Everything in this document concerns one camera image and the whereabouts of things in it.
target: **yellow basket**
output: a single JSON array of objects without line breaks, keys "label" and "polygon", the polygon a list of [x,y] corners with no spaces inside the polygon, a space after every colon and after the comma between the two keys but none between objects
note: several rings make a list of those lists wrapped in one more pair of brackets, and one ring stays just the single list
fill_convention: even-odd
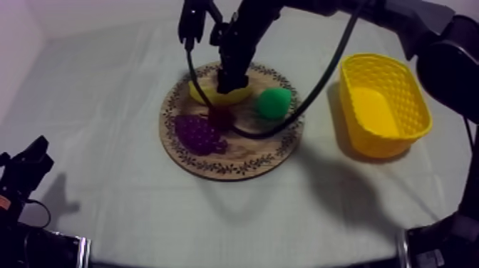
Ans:
[{"label": "yellow basket", "polygon": [[353,147],[373,158],[407,150],[432,128],[413,74],[376,54],[356,54],[341,66],[341,103]]}]

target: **green ball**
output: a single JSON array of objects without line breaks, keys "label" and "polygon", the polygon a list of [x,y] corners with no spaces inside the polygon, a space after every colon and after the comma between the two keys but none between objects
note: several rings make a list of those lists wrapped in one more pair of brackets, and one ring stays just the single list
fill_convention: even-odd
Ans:
[{"label": "green ball", "polygon": [[291,103],[291,91],[285,88],[267,88],[256,102],[258,113],[266,119],[281,119]]}]

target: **round wooden tray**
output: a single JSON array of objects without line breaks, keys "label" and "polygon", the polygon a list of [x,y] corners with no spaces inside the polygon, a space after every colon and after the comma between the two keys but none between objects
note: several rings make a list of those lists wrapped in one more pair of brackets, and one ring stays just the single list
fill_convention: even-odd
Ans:
[{"label": "round wooden tray", "polygon": [[[220,63],[210,63],[197,68],[198,82],[216,88],[216,73]],[[230,106],[237,117],[236,126],[253,133],[271,129],[281,121],[264,120],[257,115],[254,104],[266,88],[281,87],[292,92],[289,114],[299,106],[298,94],[291,83],[271,68],[252,63],[247,72],[253,94],[243,102]],[[194,175],[221,181],[247,180],[274,169],[285,161],[298,145],[304,118],[292,123],[286,130],[266,140],[250,140],[228,132],[222,136],[228,142],[224,155],[193,155],[178,141],[174,119],[177,115],[207,115],[207,107],[194,101],[189,94],[190,76],[184,76],[166,95],[160,112],[160,139],[168,155],[180,167]]]}]

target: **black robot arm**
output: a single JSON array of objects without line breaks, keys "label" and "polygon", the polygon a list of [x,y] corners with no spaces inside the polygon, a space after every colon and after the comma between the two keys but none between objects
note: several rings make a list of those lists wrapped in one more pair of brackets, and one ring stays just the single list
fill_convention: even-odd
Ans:
[{"label": "black robot arm", "polygon": [[[180,40],[192,49],[209,11],[215,19],[210,43],[220,47],[219,93],[248,84],[246,70],[264,33],[288,6],[323,16],[352,13],[367,0],[243,0],[228,24],[212,0],[186,0]],[[418,56],[417,74],[424,89],[442,104],[479,123],[479,26],[456,16],[447,6],[421,0],[370,0],[359,16],[398,34],[406,58]]]}]

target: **white table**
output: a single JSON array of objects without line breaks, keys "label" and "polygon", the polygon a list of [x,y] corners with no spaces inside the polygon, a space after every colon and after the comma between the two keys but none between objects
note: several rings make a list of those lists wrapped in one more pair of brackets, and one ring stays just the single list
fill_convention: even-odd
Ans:
[{"label": "white table", "polygon": [[[284,10],[254,60],[284,74],[304,98],[347,19]],[[211,26],[193,52],[196,66],[219,59],[207,44]],[[364,21],[346,55],[358,52],[405,61],[394,33]],[[302,148],[279,168],[239,183],[196,178],[158,137],[163,98],[186,68],[175,18],[55,40],[0,125],[0,148],[10,153],[48,138],[56,163],[32,197],[51,208],[50,229],[91,238],[97,260],[164,268],[348,264],[392,256],[397,229],[430,224],[460,201],[470,159],[461,117],[426,96],[428,136],[399,160],[356,161],[340,149],[331,116],[337,74],[307,111]],[[41,222],[41,213],[27,208],[24,219]]]}]

